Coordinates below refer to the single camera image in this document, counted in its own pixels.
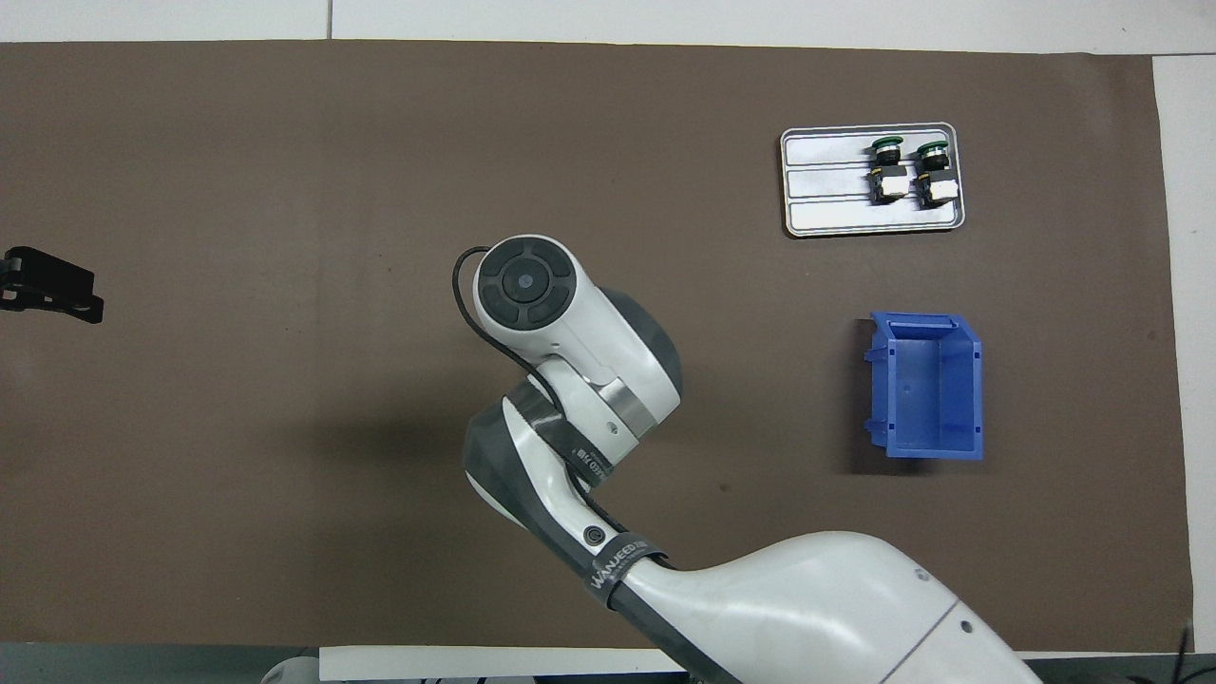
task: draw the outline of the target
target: black strap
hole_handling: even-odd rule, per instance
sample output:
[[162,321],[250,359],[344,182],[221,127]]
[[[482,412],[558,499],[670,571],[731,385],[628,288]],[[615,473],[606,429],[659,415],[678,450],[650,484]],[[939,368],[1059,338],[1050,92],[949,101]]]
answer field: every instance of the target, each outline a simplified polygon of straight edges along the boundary
[[634,565],[646,556],[665,555],[649,539],[635,532],[623,532],[609,539],[591,559],[591,574],[584,585],[597,601],[612,607],[612,593]]
[[524,381],[507,392],[507,399],[514,404],[519,415],[524,416],[528,425],[536,434],[545,441],[557,455],[565,459],[579,477],[592,488],[598,487],[612,475],[612,461],[587,439],[578,427],[557,413],[553,404],[541,394],[540,389],[533,387],[531,382]]

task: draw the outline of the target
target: robot end effector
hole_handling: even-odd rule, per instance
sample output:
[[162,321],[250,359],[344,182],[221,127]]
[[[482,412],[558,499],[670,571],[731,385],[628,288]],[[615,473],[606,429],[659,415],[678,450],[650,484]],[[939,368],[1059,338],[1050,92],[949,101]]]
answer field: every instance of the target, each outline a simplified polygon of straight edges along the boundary
[[[680,357],[666,332],[627,295],[591,282],[556,240],[520,235],[495,245],[474,288],[477,315],[492,338],[536,366],[558,394],[581,379],[635,439],[680,404]],[[580,403],[565,399],[557,404],[578,425]]]

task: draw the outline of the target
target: button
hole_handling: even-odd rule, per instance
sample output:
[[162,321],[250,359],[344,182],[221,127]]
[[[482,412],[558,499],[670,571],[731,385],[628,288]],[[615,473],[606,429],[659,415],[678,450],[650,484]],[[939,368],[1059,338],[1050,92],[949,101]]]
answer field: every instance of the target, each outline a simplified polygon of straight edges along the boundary
[[524,253],[524,243],[523,240],[507,240],[502,245],[490,250],[490,253],[482,259],[482,276],[494,277],[499,275],[499,271],[502,270],[502,267],[507,265],[507,262]]
[[557,277],[568,277],[573,273],[570,258],[548,240],[533,241],[533,256],[548,264]]
[[545,297],[544,302],[528,309],[528,323],[537,324],[546,321],[546,319],[557,318],[557,313],[562,310],[569,298],[570,291],[558,285],[548,293],[548,297]]
[[497,285],[486,285],[482,288],[482,305],[502,325],[514,325],[519,320],[519,309],[502,296]]
[[548,271],[531,257],[516,259],[502,271],[502,290],[520,304],[535,302],[548,290]]

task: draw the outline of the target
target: black cable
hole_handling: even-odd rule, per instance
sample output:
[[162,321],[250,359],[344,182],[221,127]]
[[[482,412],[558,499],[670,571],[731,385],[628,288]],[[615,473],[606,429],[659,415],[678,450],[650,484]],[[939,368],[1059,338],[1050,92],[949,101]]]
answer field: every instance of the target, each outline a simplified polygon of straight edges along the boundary
[[1203,669],[1197,669],[1197,671],[1192,672],[1190,674],[1183,677],[1182,679],[1178,679],[1178,684],[1186,684],[1187,682],[1190,682],[1195,677],[1200,677],[1203,674],[1211,674],[1214,672],[1216,672],[1216,666],[1205,667]]
[[1173,677],[1170,682],[1182,684],[1182,661],[1187,657],[1187,639],[1190,638],[1190,621],[1182,626],[1182,639],[1178,640],[1178,657],[1173,660]]
[[490,248],[484,245],[479,247],[469,247],[468,250],[465,250],[463,254],[456,258],[456,265],[452,267],[452,296],[456,297],[456,308],[460,309],[460,315],[463,316],[465,323],[467,323],[468,326],[473,329],[473,332],[475,332],[478,337],[484,340],[486,344],[502,352],[508,359],[516,361],[516,364],[518,364],[519,368],[524,369],[524,371],[527,371],[528,375],[535,377],[536,382],[540,382],[540,386],[545,388],[545,392],[548,394],[548,400],[553,403],[553,408],[557,409],[557,413],[559,413],[562,417],[565,417],[565,408],[562,407],[562,399],[558,398],[557,391],[553,389],[553,386],[548,383],[548,380],[546,380],[544,375],[536,371],[536,366],[528,363],[528,360],[525,360],[519,354],[514,353],[510,347],[507,347],[502,342],[499,342],[494,337],[490,337],[490,333],[486,332],[485,329],[483,329],[480,325],[477,325],[477,321],[473,320],[473,316],[469,315],[468,309],[465,307],[465,296],[460,291],[460,268],[465,264],[465,259],[472,257],[473,254],[477,254],[478,252],[489,252],[489,251]]

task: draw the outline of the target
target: black control pad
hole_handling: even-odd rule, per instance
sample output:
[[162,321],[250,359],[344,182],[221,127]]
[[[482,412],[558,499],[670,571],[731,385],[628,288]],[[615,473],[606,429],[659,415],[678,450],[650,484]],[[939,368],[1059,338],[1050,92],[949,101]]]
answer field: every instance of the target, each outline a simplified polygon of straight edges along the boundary
[[553,323],[574,298],[574,263],[565,251],[541,237],[513,237],[485,256],[477,292],[495,321],[512,330],[537,330]]

